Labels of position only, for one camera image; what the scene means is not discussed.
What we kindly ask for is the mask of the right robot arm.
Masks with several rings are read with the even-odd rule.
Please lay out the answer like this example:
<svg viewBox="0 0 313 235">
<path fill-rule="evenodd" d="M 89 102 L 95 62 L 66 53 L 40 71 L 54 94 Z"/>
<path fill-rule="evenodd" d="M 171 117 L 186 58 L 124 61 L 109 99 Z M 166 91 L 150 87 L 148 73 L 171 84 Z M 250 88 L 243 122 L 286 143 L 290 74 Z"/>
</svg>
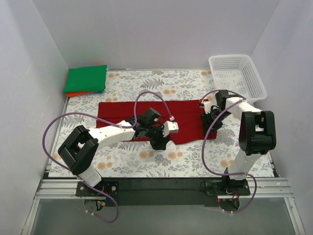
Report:
<svg viewBox="0 0 313 235">
<path fill-rule="evenodd" d="M 204 183 L 208 196 L 249 195 L 247 178 L 255 162 L 276 147 L 275 117 L 272 111 L 262 111 L 249 104 L 242 95 L 229 90 L 214 90 L 215 100 L 202 98 L 199 107 L 203 133 L 207 138 L 223 126 L 223 120 L 234 115 L 240 120 L 239 151 L 233 164 L 218 179 Z"/>
</svg>

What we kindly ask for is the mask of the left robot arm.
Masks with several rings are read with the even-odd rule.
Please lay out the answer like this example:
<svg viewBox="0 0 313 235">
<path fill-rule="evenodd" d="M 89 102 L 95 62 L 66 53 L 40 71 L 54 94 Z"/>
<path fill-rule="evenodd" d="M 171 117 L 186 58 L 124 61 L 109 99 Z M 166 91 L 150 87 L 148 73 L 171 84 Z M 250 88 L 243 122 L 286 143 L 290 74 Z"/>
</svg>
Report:
<svg viewBox="0 0 313 235">
<path fill-rule="evenodd" d="M 134 115 L 116 125 L 92 129 L 77 126 L 59 147 L 58 154 L 73 175 L 94 187 L 102 181 L 100 173 L 92 165 L 98 150 L 143 137 L 150 141 L 153 150 L 166 149 L 170 134 L 177 133 L 179 126 L 174 117 L 164 123 L 159 119 L 160 113 L 149 108 L 143 115 Z"/>
</svg>

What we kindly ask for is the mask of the red t-shirt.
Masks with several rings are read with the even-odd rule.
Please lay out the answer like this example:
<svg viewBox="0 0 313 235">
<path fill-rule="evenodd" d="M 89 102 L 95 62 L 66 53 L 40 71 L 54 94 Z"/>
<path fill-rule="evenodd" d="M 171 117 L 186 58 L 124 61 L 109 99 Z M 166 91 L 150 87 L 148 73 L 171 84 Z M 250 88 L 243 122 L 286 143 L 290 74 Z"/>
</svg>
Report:
<svg viewBox="0 0 313 235">
<path fill-rule="evenodd" d="M 174 144 L 186 144 L 196 140 L 203 140 L 203 123 L 201 114 L 204 109 L 198 106 L 197 100 L 166 101 L 171 114 L 178 123 L 179 132 L 171 134 Z M 138 115 L 153 108 L 161 114 L 161 122 L 169 120 L 165 104 L 161 101 L 139 101 L 136 106 Z M 98 117 L 112 123 L 119 123 L 134 115 L 134 102 L 100 102 Z"/>
</svg>

